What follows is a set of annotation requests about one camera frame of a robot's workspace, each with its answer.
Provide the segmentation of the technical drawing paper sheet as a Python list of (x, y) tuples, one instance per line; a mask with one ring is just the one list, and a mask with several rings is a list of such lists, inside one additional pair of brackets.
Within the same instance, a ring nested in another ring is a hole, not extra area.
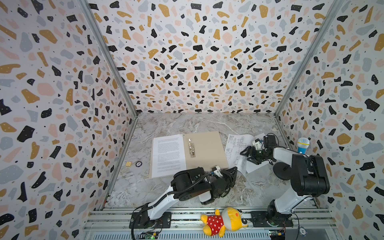
[(238, 171), (246, 175), (246, 157), (240, 155), (256, 138), (252, 135), (228, 135), (225, 154), (229, 164), (229, 168), (237, 167)]

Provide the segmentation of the silver folder clip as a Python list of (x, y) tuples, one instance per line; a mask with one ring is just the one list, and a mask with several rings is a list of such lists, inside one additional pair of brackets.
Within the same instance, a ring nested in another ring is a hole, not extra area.
[(189, 139), (189, 150), (190, 150), (190, 156), (191, 156), (191, 158), (195, 158), (195, 157), (196, 157), (195, 146), (194, 146), (194, 144), (192, 143), (192, 140), (191, 140), (191, 139)]

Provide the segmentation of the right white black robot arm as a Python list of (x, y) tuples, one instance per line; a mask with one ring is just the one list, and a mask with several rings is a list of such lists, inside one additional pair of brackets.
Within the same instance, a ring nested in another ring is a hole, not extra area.
[(269, 204), (267, 217), (270, 220), (288, 218), (301, 203), (327, 194), (330, 190), (323, 158), (278, 146), (275, 135), (264, 136), (262, 142), (254, 141), (240, 155), (255, 165), (268, 161), (279, 179), (291, 183), (281, 197)]

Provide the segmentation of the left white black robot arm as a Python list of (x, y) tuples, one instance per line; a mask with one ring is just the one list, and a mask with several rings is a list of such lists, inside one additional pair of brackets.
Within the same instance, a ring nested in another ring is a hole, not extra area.
[(237, 173), (237, 167), (221, 169), (218, 166), (209, 172), (202, 167), (180, 171), (161, 197), (143, 206), (142, 214), (150, 221), (157, 220), (176, 203), (195, 197), (202, 205), (210, 204), (229, 193), (235, 186)]

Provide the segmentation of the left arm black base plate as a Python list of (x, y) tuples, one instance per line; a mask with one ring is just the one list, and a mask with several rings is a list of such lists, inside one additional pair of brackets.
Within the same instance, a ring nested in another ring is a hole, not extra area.
[(149, 228), (163, 228), (169, 229), (171, 227), (172, 213), (165, 212), (159, 219), (150, 219), (148, 217), (148, 212), (143, 213), (133, 213), (129, 228), (131, 229), (149, 229)]

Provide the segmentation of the beige manila folder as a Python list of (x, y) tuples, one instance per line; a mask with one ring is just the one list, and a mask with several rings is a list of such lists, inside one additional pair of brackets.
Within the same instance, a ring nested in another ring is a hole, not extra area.
[[(219, 132), (206, 132), (182, 135), (184, 136), (184, 148), (187, 164), (186, 170), (202, 167), (207, 172), (215, 166), (219, 166), (221, 169), (229, 168), (229, 164)], [(190, 156), (189, 139), (192, 140), (192, 143), (195, 146), (195, 158), (191, 158)]]

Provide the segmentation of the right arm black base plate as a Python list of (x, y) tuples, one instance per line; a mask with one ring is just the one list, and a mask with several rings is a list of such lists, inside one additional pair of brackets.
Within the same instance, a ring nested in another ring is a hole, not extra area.
[(251, 222), (257, 228), (293, 227), (291, 216), (273, 211), (252, 211)]

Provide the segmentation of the text printed paper sheet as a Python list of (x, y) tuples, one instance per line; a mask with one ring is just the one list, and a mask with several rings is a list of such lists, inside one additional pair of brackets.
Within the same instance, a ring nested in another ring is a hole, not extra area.
[(167, 177), (186, 169), (182, 134), (153, 139), (150, 178)]

